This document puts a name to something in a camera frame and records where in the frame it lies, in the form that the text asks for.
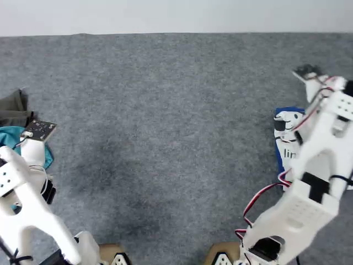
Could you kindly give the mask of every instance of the white wall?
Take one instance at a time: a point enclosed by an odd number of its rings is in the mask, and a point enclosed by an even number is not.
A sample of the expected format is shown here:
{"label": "white wall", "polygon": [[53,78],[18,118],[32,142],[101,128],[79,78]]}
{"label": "white wall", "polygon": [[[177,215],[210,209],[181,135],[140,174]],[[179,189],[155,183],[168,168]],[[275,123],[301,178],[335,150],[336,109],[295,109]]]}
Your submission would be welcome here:
{"label": "white wall", "polygon": [[0,36],[248,31],[353,32],[353,1],[0,0]]}

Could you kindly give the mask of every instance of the dark gray cloth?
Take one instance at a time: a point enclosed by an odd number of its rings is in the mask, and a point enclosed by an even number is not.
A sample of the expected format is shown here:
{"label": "dark gray cloth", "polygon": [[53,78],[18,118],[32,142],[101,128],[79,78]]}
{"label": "dark gray cloth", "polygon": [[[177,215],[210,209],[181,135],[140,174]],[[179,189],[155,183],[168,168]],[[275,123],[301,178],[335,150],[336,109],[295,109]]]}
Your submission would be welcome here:
{"label": "dark gray cloth", "polygon": [[26,96],[21,90],[0,99],[0,126],[26,127],[33,118],[33,112],[27,111]]}

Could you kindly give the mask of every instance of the teal cloth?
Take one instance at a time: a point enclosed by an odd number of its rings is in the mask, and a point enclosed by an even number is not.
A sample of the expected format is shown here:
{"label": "teal cloth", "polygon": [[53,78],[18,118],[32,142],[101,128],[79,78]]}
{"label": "teal cloth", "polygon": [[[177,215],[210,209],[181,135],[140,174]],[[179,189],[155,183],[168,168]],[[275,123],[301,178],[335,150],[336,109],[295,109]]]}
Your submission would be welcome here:
{"label": "teal cloth", "polygon": [[[0,147],[7,145],[13,148],[20,141],[20,134],[24,131],[23,127],[20,126],[4,126],[0,127]],[[21,148],[16,147],[14,149],[18,154],[21,155]],[[50,164],[53,162],[53,156],[45,145],[45,164],[44,168],[47,169]]]}

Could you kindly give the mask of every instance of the carpet floor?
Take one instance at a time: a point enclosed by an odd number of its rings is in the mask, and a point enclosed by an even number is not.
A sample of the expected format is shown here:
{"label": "carpet floor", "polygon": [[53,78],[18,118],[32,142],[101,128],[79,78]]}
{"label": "carpet floor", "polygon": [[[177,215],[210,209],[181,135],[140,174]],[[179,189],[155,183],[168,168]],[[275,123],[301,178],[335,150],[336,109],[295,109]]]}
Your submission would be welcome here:
{"label": "carpet floor", "polygon": [[[352,79],[352,46],[349,34],[0,38],[0,97],[21,88],[58,123],[52,209],[73,234],[122,244],[134,265],[201,265],[213,243],[237,240],[246,203],[276,178],[274,109],[306,106],[291,70]],[[353,263],[352,200],[302,264]],[[57,248],[42,232],[32,242],[38,261]]]}

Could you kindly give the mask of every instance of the tan base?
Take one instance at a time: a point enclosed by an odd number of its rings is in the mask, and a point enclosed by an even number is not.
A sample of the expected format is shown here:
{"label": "tan base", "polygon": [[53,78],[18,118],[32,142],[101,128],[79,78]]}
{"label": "tan base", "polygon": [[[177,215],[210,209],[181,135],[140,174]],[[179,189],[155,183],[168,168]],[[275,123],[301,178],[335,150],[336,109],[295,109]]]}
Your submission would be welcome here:
{"label": "tan base", "polygon": [[107,261],[109,264],[111,264],[115,254],[123,253],[124,250],[115,244],[101,244],[99,245],[99,252],[102,261]]}
{"label": "tan base", "polygon": [[240,256],[239,242],[222,242],[212,245],[207,254],[204,265],[212,265],[217,252],[225,252],[233,264],[233,262],[238,260]]}

